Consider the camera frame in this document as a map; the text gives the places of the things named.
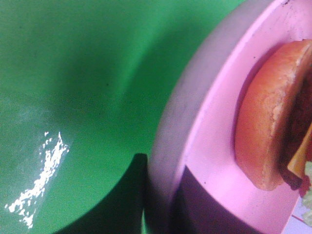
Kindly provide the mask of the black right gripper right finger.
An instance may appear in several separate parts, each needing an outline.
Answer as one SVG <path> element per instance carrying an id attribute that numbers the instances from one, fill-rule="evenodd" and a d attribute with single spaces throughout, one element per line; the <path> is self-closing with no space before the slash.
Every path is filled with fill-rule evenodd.
<path id="1" fill-rule="evenodd" d="M 185 167 L 171 206 L 171 234 L 258 234 L 219 204 Z"/>

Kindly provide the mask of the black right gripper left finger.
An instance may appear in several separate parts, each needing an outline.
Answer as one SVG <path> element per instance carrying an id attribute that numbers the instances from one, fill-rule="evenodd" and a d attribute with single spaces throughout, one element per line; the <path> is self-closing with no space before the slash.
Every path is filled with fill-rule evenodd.
<path id="1" fill-rule="evenodd" d="M 135 154 L 114 188 L 95 207 L 58 234 L 140 234 L 146 192 L 147 155 Z"/>

